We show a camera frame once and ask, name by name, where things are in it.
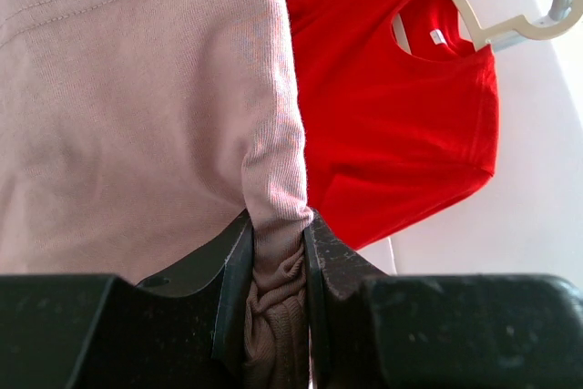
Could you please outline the pink t shirt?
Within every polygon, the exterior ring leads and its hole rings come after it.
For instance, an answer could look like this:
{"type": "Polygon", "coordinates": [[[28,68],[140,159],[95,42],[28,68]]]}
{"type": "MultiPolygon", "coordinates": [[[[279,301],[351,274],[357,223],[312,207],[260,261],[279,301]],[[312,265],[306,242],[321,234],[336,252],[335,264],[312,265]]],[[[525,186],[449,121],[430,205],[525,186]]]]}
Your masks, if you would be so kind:
{"type": "Polygon", "coordinates": [[[1,0],[1,270],[132,282],[254,228],[249,388],[309,379],[285,0],[1,0]]]}

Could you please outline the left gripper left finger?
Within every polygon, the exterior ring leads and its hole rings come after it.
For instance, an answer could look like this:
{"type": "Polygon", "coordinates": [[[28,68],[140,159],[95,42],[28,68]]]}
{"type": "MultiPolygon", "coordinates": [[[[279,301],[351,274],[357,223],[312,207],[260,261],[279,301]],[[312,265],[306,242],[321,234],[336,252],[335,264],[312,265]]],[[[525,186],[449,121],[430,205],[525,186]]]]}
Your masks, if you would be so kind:
{"type": "Polygon", "coordinates": [[[247,213],[138,284],[110,274],[1,279],[4,388],[239,388],[247,213]]]}

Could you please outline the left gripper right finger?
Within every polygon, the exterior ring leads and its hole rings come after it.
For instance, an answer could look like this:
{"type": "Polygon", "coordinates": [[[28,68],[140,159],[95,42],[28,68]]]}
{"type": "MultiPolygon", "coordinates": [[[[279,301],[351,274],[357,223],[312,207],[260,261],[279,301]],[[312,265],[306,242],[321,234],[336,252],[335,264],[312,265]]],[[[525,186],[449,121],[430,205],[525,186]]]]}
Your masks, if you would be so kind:
{"type": "Polygon", "coordinates": [[[546,274],[392,276],[304,231],[317,388],[579,388],[582,293],[546,274]]]}

